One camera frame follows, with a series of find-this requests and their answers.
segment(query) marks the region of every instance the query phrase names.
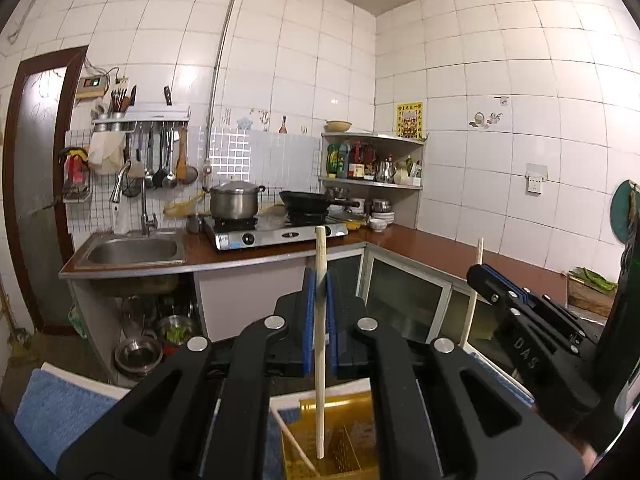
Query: silver screw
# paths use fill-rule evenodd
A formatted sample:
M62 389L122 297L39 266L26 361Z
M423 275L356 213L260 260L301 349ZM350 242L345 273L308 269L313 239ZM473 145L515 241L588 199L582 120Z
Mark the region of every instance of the silver screw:
M448 354L449 352L453 352L453 349L456 346L453 344L453 341L451 339L447 339L446 337L441 337L439 339L436 339L436 342L433 344L433 347L441 354Z
M372 317L361 317L358 320L358 328L365 332L371 332L378 328L378 322Z
M208 345L207 339L201 335L192 337L187 341L187 348L192 352L202 352Z
M284 318L280 316L269 316L264 320L264 325L271 330L277 330L284 326Z

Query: countertop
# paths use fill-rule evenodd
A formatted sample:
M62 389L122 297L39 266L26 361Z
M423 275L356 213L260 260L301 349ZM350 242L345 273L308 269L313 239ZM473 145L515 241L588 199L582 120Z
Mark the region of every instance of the countertop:
M128 267L126 269L117 267L110 267L109 269L77 268L76 262L91 246L92 241L97 236L99 235L93 234L76 251L74 256L60 270L59 276L61 278L85 280L198 272L303 258L313 256L316 253L315 241L235 251L218 251L205 234L193 235L185 233L186 260L181 264ZM337 253L363 248L366 244L376 245L463 279L466 278L466 271L474 264L476 259L476 248L473 246L396 224L389 226L381 233L363 227L357 231L350 232L345 237L329 238L327 240L327 251L329 254ZM484 251L483 261L520 286L526 286L539 294L548 294L561 304L566 301L565 278L557 272L532 266L487 250Z

